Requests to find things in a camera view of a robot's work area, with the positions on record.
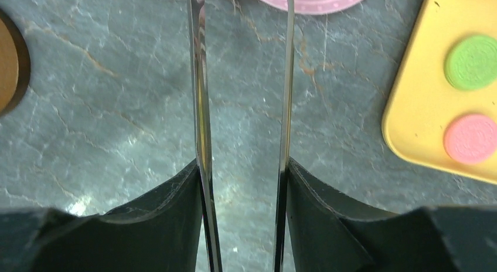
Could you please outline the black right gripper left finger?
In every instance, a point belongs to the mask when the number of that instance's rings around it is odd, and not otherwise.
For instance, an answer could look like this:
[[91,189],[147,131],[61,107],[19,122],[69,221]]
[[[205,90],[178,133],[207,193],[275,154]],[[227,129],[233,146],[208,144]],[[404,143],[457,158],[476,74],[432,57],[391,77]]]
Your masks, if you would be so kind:
[[2,271],[194,271],[202,207],[195,161],[103,215],[1,210]]

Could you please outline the metal serving tongs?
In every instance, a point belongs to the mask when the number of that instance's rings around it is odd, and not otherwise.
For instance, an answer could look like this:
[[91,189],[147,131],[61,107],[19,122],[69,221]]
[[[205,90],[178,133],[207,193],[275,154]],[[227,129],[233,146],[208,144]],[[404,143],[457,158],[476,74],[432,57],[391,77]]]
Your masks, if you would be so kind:
[[[287,3],[287,32],[285,36],[285,75],[278,166],[278,189],[275,214],[273,270],[282,271],[284,262],[285,227],[287,214],[288,164],[290,160],[290,133],[292,86],[294,79],[294,25],[295,0]],[[210,108],[207,85],[205,44],[205,0],[186,0],[190,41],[190,69],[195,118],[195,154],[200,170],[203,222],[210,271],[222,271],[219,232],[212,184],[212,142]]]

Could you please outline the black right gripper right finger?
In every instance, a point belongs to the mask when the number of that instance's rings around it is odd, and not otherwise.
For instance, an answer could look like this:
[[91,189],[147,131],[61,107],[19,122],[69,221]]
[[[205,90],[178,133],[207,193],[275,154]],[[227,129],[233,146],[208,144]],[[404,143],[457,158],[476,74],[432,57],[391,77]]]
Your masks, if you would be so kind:
[[287,217],[297,271],[495,271],[496,207],[393,213],[288,164]]

